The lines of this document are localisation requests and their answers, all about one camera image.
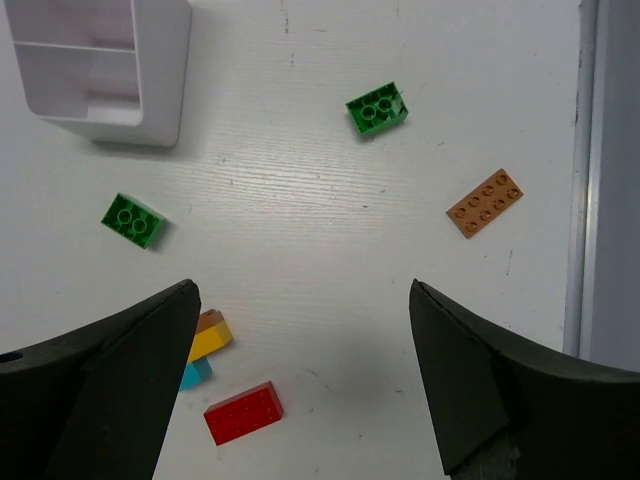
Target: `blue lego brick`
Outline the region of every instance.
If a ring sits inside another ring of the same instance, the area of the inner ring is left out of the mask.
[[[180,391],[200,385],[211,375],[211,366],[206,357],[202,357],[193,363],[187,363],[184,368]]]

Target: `white table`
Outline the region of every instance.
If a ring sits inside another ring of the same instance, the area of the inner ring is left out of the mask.
[[[579,3],[197,0],[172,151],[37,121],[0,15],[0,352],[190,277],[236,341],[156,479],[442,478],[409,286],[561,348]],[[344,104],[391,80],[409,118],[361,141]],[[499,167],[525,196],[466,240],[444,212]],[[174,223],[159,251],[100,225],[116,192]],[[217,448],[205,408],[266,380],[286,418]]]

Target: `green lego brick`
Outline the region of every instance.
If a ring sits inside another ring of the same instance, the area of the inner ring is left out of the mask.
[[[119,193],[102,219],[102,224],[140,248],[147,248],[160,232],[164,221],[162,216]]]
[[[391,128],[409,115],[393,82],[352,100],[347,103],[347,109],[363,137]]]

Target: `lego brick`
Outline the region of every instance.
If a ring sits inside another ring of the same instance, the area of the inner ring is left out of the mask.
[[[233,340],[233,335],[231,335],[231,330],[229,330],[222,313],[217,310],[209,310],[200,315],[187,361],[193,362],[209,355],[227,345],[231,340]]]
[[[409,115],[393,82],[347,103],[347,110],[363,137],[391,128]]]
[[[204,419],[216,445],[222,445],[277,422],[283,414],[275,388],[267,382],[212,405]]]
[[[462,234],[471,238],[517,202],[523,193],[504,169],[447,210]]]
[[[143,249],[153,243],[164,222],[161,215],[120,193],[102,219],[103,225]]]
[[[180,391],[193,388],[204,382],[211,376],[211,365],[205,358],[200,358],[193,363],[187,363],[180,382]]]

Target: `white container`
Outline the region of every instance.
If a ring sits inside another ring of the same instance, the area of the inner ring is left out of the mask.
[[[187,0],[4,0],[29,109],[92,140],[178,141]]]

